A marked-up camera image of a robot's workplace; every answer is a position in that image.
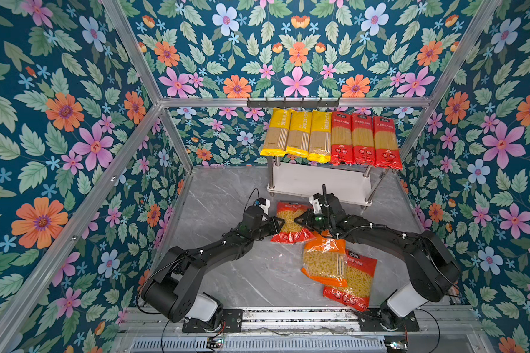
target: white shelf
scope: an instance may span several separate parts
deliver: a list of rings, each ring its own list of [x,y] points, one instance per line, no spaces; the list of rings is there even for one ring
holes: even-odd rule
[[[273,164],[273,189],[271,193],[310,197],[322,193],[322,184],[326,184],[328,193],[333,193],[339,201],[370,206],[365,202],[371,190],[371,180],[363,173],[341,169],[305,166],[303,164]]]

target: pasta package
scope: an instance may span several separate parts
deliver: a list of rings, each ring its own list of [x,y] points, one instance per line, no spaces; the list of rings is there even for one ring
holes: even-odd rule
[[[296,157],[308,157],[311,120],[311,112],[293,111],[290,117],[289,138],[286,142],[287,153]]]
[[[262,156],[283,157],[286,154],[286,139],[289,135],[292,110],[273,109],[269,129],[265,135]]]
[[[352,116],[346,113],[332,113],[332,157],[336,166],[353,164]]]
[[[375,142],[369,115],[352,114],[352,145],[355,164],[375,165]]]
[[[277,217],[284,219],[285,224],[281,232],[271,238],[272,243],[296,244],[314,239],[312,232],[296,224],[294,219],[302,215],[310,207],[301,203],[279,202],[277,204]]]
[[[398,153],[395,121],[386,117],[374,117],[373,133],[375,137],[375,166],[402,169],[403,163]]]
[[[318,163],[328,163],[331,159],[331,126],[332,114],[314,110],[312,111],[312,131],[310,132],[310,147],[308,160]]]
[[[347,287],[345,240],[317,235],[304,244],[302,258],[301,271],[310,279],[328,286]]]
[[[347,269],[345,279],[347,287],[325,286],[324,296],[359,311],[369,307],[371,284],[375,275],[377,260],[346,251]]]

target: cable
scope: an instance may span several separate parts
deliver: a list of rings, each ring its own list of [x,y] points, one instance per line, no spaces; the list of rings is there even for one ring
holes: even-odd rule
[[[436,346],[428,353],[432,353],[433,351],[436,350],[436,348],[438,348],[438,345],[440,344],[440,336],[441,336],[441,333],[440,333],[440,325],[438,324],[438,320],[436,320],[436,318],[434,317],[434,315],[430,314],[430,312],[424,310],[424,309],[420,309],[418,308],[418,310],[421,310],[421,311],[424,311],[426,312],[428,315],[432,316],[432,319],[434,319],[434,321],[436,321],[436,326],[438,327],[438,342],[436,342]]]

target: blue flower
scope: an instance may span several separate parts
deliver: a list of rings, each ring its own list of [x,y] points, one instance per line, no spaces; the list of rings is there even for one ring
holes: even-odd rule
[[[4,247],[4,249],[2,249],[2,251],[4,252],[8,252],[8,250],[10,250],[11,247],[16,247],[16,244],[14,243],[14,241],[16,241],[16,237],[9,237],[7,234],[4,235],[4,241],[3,242],[0,242],[0,247]]]
[[[32,81],[33,81],[33,77],[28,76],[28,78],[26,79],[25,76],[24,76],[23,74],[20,74],[20,78],[21,78],[21,80],[18,81],[18,83],[19,83],[20,85],[25,85],[25,88],[26,88],[26,89],[29,89],[30,86],[31,86],[31,87],[35,87],[35,85],[32,83]]]
[[[60,159],[56,159],[55,156],[51,156],[51,159],[45,161],[45,164],[51,166],[51,170],[54,171],[55,168],[59,167]]]
[[[0,168],[0,184],[4,182],[4,180],[12,181],[10,178],[10,175],[12,175],[12,172],[6,172],[6,169],[4,167]]]
[[[57,185],[55,184],[51,184],[51,186],[49,186],[48,184],[43,184],[43,188],[45,189],[45,191],[42,192],[41,195],[47,195],[47,197],[51,198],[51,195],[57,194],[57,190],[55,190],[56,186]]]
[[[318,31],[318,22],[311,23],[310,28],[308,29],[309,32],[312,32],[312,34],[316,33]]]

